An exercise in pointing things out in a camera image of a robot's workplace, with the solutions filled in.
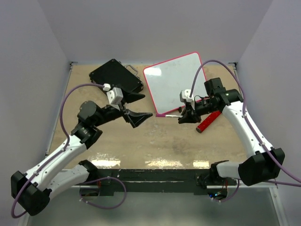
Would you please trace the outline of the purple capped whiteboard marker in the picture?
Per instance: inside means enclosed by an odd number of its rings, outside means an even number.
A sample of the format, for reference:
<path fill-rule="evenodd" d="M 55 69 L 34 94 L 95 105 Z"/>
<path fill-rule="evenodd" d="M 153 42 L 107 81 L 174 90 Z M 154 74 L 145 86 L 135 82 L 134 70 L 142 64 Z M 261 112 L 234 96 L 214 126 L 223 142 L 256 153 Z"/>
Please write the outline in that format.
<path fill-rule="evenodd" d="M 181 118 L 181 115 L 173 115 L 173 114 L 156 114 L 158 118 Z"/>

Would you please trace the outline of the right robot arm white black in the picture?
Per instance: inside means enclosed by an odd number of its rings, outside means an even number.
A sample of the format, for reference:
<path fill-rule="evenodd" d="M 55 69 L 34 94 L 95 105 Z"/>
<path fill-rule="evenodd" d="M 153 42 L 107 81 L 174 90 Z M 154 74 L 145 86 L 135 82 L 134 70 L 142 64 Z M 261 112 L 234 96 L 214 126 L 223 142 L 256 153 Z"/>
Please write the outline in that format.
<path fill-rule="evenodd" d="M 278 177 L 285 153 L 274 148 L 255 125 L 253 119 L 243 110 L 243 98 L 236 89 L 227 90 L 220 78 L 204 83 L 207 97 L 196 103 L 190 89 L 180 92 L 180 101 L 185 104 L 179 124 L 197 123 L 201 116 L 221 112 L 231 123 L 246 150 L 247 159 L 242 162 L 228 160 L 215 162 L 209 170 L 210 181 L 220 185 L 226 178 L 241 180 L 251 186 Z"/>

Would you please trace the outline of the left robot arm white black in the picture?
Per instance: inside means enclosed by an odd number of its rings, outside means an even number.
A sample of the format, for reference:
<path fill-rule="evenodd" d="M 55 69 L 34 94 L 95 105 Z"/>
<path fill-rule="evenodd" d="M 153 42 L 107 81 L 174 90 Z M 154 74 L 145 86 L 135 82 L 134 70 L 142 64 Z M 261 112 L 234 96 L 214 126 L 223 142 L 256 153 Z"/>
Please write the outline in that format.
<path fill-rule="evenodd" d="M 11 196 L 14 202 L 11 216 L 16 215 L 15 207 L 19 204 L 24 214 L 35 216 L 41 213 L 49 202 L 58 194 L 76 184 L 92 185 L 97 181 L 97 167 L 84 160 L 73 169 L 61 172 L 75 157 L 88 150 L 102 135 L 98 126 L 118 118 L 123 118 L 133 128 L 138 127 L 152 116 L 152 113 L 136 113 L 125 107 L 145 97 L 140 93 L 127 93 L 119 88 L 107 92 L 109 103 L 99 107 L 93 101 L 85 101 L 79 108 L 78 123 L 66 135 L 64 142 L 47 158 L 36 166 L 22 173 L 16 171 L 10 179 Z"/>

